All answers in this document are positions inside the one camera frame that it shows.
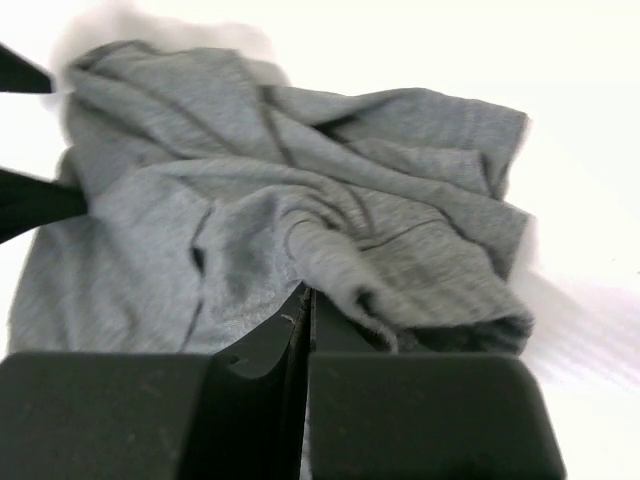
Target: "gray shirt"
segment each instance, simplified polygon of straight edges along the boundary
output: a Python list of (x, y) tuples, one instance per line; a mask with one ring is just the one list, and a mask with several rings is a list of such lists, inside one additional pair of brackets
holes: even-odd
[(90, 211), (39, 230), (11, 351), (214, 353), (301, 281), (390, 351), (442, 328), (450, 349), (523, 348), (531, 316), (505, 279), (526, 215), (502, 197), (525, 114), (260, 86), (233, 51), (137, 41), (68, 74), (60, 181)]

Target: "crumpled cloth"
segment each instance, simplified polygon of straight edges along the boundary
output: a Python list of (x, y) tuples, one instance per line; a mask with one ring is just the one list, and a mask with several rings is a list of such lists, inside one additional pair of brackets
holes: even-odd
[(59, 181), (89, 214), (38, 232), (11, 351), (214, 353), (300, 282), (390, 352), (524, 347), (527, 215), (502, 201), (524, 113), (263, 86), (234, 51), (140, 41), (68, 75)]

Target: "heather gray t-shirt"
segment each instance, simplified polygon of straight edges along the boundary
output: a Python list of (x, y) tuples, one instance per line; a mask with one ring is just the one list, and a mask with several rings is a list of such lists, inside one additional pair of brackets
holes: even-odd
[(526, 216), (502, 201), (523, 113), (265, 87), (233, 51), (137, 41), (68, 73), (61, 181), (90, 211), (38, 232), (11, 351), (214, 353), (300, 282), (391, 351), (524, 346), (505, 279)]

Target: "white background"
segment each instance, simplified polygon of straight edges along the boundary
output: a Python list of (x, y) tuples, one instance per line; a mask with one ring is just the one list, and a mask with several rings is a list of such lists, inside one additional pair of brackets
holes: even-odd
[[(640, 478), (639, 1), (2, 7), (0, 42), (57, 75), (89, 48), (139, 37), (168, 49), (236, 48), (304, 88), (420, 86), (527, 112), (508, 195), (535, 216), (512, 278), (538, 317), (523, 358), (547, 398), (569, 478)], [(53, 178), (64, 148), (60, 99), (0, 94), (2, 167)], [(31, 239), (0, 246), (0, 322)], [(0, 328), (0, 358), (5, 337)]]

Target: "black plastic block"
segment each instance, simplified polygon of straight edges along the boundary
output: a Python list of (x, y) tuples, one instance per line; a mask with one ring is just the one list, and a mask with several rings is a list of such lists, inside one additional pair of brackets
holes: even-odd
[(561, 480), (537, 382), (489, 354), (314, 353), (315, 480)]

